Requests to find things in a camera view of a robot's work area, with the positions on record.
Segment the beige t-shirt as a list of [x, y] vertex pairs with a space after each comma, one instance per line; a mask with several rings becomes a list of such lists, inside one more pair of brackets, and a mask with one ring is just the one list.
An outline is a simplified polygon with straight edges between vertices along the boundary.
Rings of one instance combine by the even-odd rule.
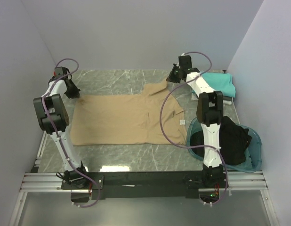
[[168, 83], [148, 83], [140, 94], [80, 97], [70, 137], [74, 146], [186, 144], [184, 109]]

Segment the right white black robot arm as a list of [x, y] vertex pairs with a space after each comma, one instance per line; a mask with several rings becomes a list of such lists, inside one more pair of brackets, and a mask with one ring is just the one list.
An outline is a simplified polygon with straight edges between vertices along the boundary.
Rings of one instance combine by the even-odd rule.
[[184, 81], [198, 96], [196, 117], [203, 131], [204, 159], [202, 169], [202, 181], [206, 184], [216, 184], [223, 181], [224, 160], [220, 154], [219, 130], [223, 117], [223, 94], [213, 89], [202, 77], [204, 72], [199, 72], [192, 66], [192, 58], [189, 53], [183, 53], [178, 57], [178, 63], [167, 77], [166, 81], [180, 83]]

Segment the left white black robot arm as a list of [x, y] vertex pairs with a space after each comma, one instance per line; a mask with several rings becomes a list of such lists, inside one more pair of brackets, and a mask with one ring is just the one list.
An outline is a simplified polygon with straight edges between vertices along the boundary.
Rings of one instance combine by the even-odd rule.
[[69, 99], [79, 98], [80, 89], [73, 83], [69, 69], [57, 66], [47, 91], [35, 98], [33, 105], [41, 130], [53, 139], [63, 160], [64, 173], [57, 173], [56, 176], [68, 185], [82, 188], [88, 183], [87, 171], [70, 139], [70, 119], [62, 100], [63, 95]]

